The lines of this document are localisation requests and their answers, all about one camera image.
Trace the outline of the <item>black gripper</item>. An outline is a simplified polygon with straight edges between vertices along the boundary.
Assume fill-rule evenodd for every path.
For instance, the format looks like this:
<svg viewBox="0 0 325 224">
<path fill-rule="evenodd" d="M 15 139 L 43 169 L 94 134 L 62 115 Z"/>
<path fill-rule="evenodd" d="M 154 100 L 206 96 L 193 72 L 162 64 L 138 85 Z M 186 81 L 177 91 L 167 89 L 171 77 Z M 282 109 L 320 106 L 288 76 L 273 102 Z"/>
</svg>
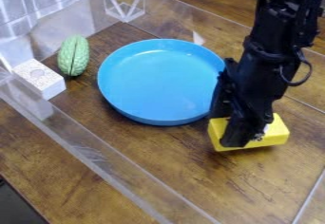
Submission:
<svg viewBox="0 0 325 224">
<path fill-rule="evenodd" d="M 213 91 L 210 118 L 226 121 L 222 146 L 245 147 L 262 137 L 273 123 L 272 104 L 284 97 L 300 65 L 292 50 L 268 50 L 245 38 L 241 59 L 225 59 Z"/>
</svg>

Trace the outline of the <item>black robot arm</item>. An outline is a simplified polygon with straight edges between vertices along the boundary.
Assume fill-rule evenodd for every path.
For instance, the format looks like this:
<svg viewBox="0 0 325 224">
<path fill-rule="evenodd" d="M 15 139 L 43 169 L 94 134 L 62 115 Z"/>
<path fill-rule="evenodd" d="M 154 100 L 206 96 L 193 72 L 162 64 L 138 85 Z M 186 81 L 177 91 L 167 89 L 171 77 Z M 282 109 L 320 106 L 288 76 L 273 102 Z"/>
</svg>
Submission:
<svg viewBox="0 0 325 224">
<path fill-rule="evenodd" d="M 305 81 L 294 75 L 308 65 L 302 49 L 317 35 L 322 0 L 258 0 L 256 20 L 241 58 L 225 60 L 213 93 L 211 117 L 226 118 L 219 143 L 244 147 L 273 123 L 273 103 Z"/>
</svg>

